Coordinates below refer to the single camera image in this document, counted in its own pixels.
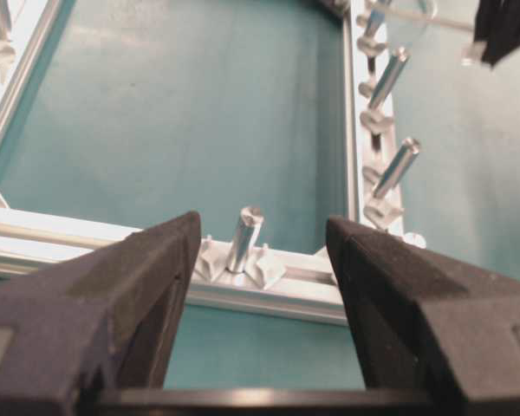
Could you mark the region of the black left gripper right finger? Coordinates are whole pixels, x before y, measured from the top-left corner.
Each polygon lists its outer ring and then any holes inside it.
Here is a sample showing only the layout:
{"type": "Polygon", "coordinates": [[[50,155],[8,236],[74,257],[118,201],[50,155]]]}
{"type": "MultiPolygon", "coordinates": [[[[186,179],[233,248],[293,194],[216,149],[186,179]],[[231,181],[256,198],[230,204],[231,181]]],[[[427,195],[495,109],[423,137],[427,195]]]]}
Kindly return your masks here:
{"type": "Polygon", "coordinates": [[[326,247],[367,388],[520,415],[520,281],[338,216],[326,247]]]}

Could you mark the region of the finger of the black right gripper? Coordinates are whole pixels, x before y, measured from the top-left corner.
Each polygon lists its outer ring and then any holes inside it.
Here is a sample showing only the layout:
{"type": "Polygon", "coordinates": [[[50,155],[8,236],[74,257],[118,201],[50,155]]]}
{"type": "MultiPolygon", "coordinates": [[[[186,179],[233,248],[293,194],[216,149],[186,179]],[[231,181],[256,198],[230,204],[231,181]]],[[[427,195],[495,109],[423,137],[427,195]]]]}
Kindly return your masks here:
{"type": "Polygon", "coordinates": [[[474,42],[484,42],[482,62],[495,66],[520,48],[520,0],[481,0],[474,42]]]}

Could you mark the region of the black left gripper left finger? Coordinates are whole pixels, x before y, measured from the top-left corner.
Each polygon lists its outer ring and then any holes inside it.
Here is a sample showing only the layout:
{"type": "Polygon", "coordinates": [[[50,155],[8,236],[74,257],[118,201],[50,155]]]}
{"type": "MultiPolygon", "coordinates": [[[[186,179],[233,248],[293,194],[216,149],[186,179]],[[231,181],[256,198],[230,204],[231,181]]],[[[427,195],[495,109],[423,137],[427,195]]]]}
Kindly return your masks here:
{"type": "Polygon", "coordinates": [[[0,415],[161,387],[201,243],[195,211],[0,283],[0,415]]]}

